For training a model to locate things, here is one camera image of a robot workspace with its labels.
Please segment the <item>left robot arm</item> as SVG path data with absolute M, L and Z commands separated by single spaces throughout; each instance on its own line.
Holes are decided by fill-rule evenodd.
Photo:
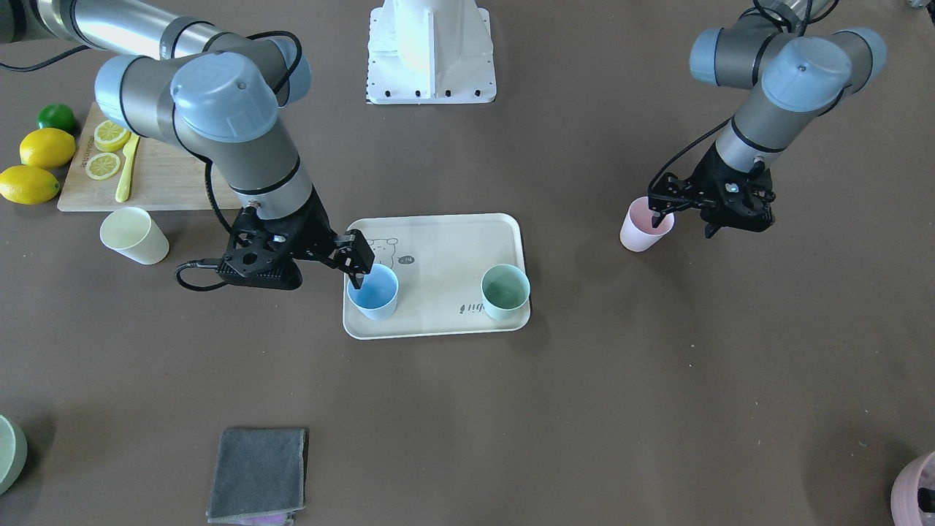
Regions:
M 648 187 L 654 227 L 697 209 L 705 236 L 718 230 L 761 232 L 774 224 L 771 164 L 815 118 L 865 88 L 888 59 L 869 28 L 808 36 L 831 8 L 825 1 L 755 1 L 728 28 L 699 34 L 689 69 L 702 83 L 749 96 L 712 130 L 716 140 L 687 179 L 661 169 Z

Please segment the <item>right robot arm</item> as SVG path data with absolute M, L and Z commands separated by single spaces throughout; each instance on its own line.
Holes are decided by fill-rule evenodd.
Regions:
M 140 1 L 4 1 L 2 42 L 62 39 L 114 53 L 96 75 L 98 107 L 144 139 L 219 169 L 241 204 L 220 259 L 189 261 L 219 286 L 297 289 L 297 260 L 340 270 L 360 289 L 374 254 L 338 234 L 280 118 L 310 86 L 298 39 L 253 39 Z

